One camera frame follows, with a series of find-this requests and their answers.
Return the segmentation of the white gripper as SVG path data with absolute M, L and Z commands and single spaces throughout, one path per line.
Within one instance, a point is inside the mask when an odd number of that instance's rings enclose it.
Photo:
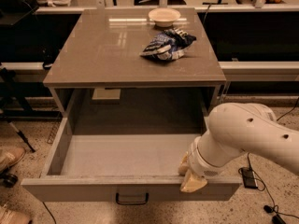
M 191 193 L 203 188 L 207 184 L 204 177 L 219 175 L 227 159 L 228 155 L 212 137 L 209 135 L 196 137 L 178 167 L 180 175 L 186 174 L 180 190 Z

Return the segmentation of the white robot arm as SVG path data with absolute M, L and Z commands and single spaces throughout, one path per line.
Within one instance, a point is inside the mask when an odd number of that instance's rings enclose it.
M 298 131 L 279 125 L 266 105 L 225 103 L 210 111 L 206 132 L 193 140 L 182 158 L 180 190 L 203 188 L 210 177 L 244 153 L 259 155 L 299 175 Z

